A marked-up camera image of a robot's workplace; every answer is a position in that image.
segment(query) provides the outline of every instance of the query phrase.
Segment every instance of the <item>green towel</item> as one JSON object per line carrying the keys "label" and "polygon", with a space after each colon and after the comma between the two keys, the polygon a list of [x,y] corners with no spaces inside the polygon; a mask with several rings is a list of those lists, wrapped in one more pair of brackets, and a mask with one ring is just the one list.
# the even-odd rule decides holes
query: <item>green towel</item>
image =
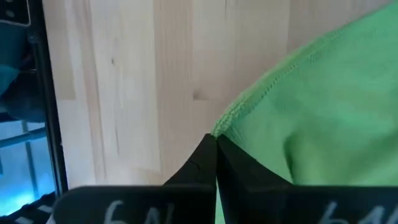
{"label": "green towel", "polygon": [[398,3],[266,73],[220,134],[294,184],[398,185]]}

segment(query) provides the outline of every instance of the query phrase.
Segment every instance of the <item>wooden wall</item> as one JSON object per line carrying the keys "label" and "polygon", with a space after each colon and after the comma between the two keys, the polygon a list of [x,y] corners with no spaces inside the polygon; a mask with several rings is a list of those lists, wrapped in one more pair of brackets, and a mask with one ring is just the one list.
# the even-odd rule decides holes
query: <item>wooden wall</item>
{"label": "wooden wall", "polygon": [[70,187],[161,184],[298,46],[390,0],[44,0]]}

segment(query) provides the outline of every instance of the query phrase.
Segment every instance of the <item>black plastic part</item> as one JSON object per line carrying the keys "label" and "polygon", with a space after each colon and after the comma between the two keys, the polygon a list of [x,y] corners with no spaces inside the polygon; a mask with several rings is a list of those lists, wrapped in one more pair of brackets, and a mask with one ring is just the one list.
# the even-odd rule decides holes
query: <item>black plastic part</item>
{"label": "black plastic part", "polygon": [[281,223],[398,223],[396,187],[294,187]]}
{"label": "black plastic part", "polygon": [[216,185],[217,142],[206,134],[188,161],[165,185],[206,184]]}
{"label": "black plastic part", "polygon": [[29,26],[30,14],[28,0],[0,1],[0,22],[14,26]]}
{"label": "black plastic part", "polygon": [[213,224],[216,153],[216,140],[208,134],[165,185],[73,189],[58,201],[53,218],[57,224]]}
{"label": "black plastic part", "polygon": [[279,223],[293,185],[266,169],[226,136],[218,138],[217,179],[226,224]]}
{"label": "black plastic part", "polygon": [[49,47],[47,44],[47,33],[45,31],[43,6],[41,0],[30,0],[29,3],[31,26],[27,30],[27,35],[28,39],[35,39],[35,42],[31,43],[31,46],[34,51],[34,58],[36,58],[37,73],[40,74],[38,76],[39,90],[43,97],[43,103],[46,110],[45,127],[47,128],[47,142],[50,149],[50,157],[53,167],[55,194],[56,196],[60,196],[68,190],[68,182],[65,170],[65,161],[63,158],[57,102],[55,100],[55,90],[50,64]]}

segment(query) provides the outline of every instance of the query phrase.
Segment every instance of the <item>light wood panel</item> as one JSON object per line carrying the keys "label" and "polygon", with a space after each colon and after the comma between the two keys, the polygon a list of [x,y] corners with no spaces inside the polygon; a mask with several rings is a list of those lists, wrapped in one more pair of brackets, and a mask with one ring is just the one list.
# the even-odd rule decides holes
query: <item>light wood panel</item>
{"label": "light wood panel", "polygon": [[388,0],[44,0],[70,187],[161,184],[287,53]]}

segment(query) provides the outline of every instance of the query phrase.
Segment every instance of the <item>printed lettering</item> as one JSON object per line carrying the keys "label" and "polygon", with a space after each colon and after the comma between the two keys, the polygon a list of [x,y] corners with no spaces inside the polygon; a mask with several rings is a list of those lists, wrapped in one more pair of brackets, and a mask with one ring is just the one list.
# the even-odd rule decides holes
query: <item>printed lettering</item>
{"label": "printed lettering", "polygon": [[[167,204],[167,216],[164,224],[171,224],[174,212],[174,204]],[[145,224],[160,224],[160,212],[157,208],[150,208],[147,214]]]}
{"label": "printed lettering", "polygon": [[323,214],[321,220],[318,224],[349,224],[346,220],[343,219],[332,219],[333,213],[337,207],[336,202],[331,202],[326,209],[326,212]]}
{"label": "printed lettering", "polygon": [[397,224],[397,223],[398,223],[398,207],[396,207],[392,215],[388,218],[386,224]]}
{"label": "printed lettering", "polygon": [[383,218],[384,208],[382,206],[376,206],[363,218],[358,224],[381,224]]}
{"label": "printed lettering", "polygon": [[104,224],[127,224],[126,222],[121,221],[121,220],[115,220],[115,221],[112,220],[113,213],[114,213],[116,207],[118,205],[122,205],[122,204],[123,204],[123,202],[120,200],[117,200],[117,201],[114,201],[111,203],[111,205],[106,209]]}

